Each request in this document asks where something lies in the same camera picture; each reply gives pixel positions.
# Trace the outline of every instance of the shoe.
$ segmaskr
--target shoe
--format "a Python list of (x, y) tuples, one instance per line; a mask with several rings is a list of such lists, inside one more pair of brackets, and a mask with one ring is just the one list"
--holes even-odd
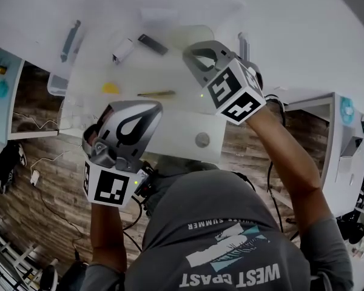
[(19, 145), (20, 163), (23, 166), (27, 166), (27, 158), (25, 157), (23, 146), (20, 143), (18, 143), (18, 145)]

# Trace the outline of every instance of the yellow object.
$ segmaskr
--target yellow object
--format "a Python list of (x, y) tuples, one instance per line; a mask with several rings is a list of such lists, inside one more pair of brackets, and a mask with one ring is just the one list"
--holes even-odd
[(114, 83), (105, 83), (103, 86), (103, 93), (105, 94), (119, 94), (119, 88)]

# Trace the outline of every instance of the white box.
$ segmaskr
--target white box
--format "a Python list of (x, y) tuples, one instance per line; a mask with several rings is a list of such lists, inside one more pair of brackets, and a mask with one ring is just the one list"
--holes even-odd
[(237, 125), (266, 104), (255, 70), (247, 69), (236, 58), (203, 90), (211, 96), (215, 114)]
[(83, 189), (90, 202), (124, 208), (142, 180), (137, 173), (101, 167), (86, 158)]

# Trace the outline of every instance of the person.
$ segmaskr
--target person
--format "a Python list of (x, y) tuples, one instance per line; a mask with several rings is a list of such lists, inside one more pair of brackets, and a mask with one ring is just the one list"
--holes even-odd
[(128, 269), (119, 210), (92, 204), (93, 261), (82, 291), (352, 289), (351, 263), (317, 166), (266, 106), (247, 123), (290, 194), (300, 249), (237, 175), (197, 164), (188, 174), (188, 167), (178, 173), (171, 165), (165, 175), (158, 167), (143, 251)]
[(9, 140), (7, 145), (0, 142), (0, 192), (5, 193), (13, 181), (13, 169), (17, 163), (27, 165), (27, 158), (23, 146), (16, 141)]

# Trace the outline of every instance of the gray t-shirt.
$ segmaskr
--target gray t-shirt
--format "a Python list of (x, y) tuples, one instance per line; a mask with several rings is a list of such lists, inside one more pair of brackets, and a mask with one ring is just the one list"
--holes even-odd
[(351, 263), (333, 217), (311, 226), (301, 242), (298, 249), (279, 231), (235, 174), (190, 173), (158, 204), (143, 252), (125, 276), (91, 265), (82, 291), (351, 289)]

